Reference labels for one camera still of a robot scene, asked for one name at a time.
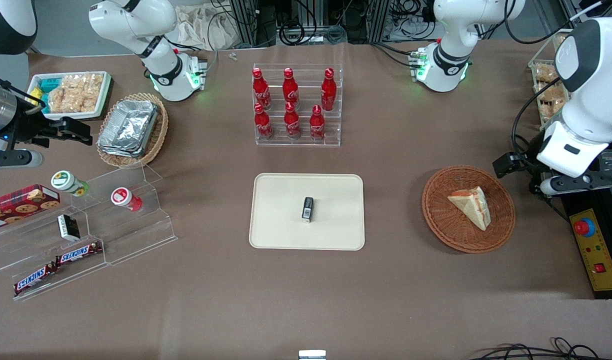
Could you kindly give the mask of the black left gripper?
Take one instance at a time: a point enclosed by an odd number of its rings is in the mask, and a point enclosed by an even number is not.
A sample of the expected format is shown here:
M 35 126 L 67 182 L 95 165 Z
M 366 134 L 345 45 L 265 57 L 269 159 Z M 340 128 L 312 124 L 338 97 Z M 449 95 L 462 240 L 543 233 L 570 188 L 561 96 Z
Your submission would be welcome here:
M 521 154 L 507 152 L 492 162 L 493 172 L 498 179 L 508 174 L 525 170 L 530 175 L 529 187 L 539 187 L 544 180 L 554 176 L 552 169 L 537 159 L 538 149 L 529 149 Z

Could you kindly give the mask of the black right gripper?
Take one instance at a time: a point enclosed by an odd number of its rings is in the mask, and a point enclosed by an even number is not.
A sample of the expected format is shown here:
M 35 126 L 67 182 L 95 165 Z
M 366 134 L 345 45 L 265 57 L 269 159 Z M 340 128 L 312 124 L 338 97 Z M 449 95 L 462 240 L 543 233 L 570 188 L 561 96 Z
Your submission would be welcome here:
M 60 139 L 92 145 L 91 126 L 88 124 L 73 118 L 60 118 L 60 134 L 56 126 L 56 122 L 41 112 L 30 115 L 20 112 L 3 128 L 3 148 L 13 150 L 22 142 L 48 149 L 51 140 Z

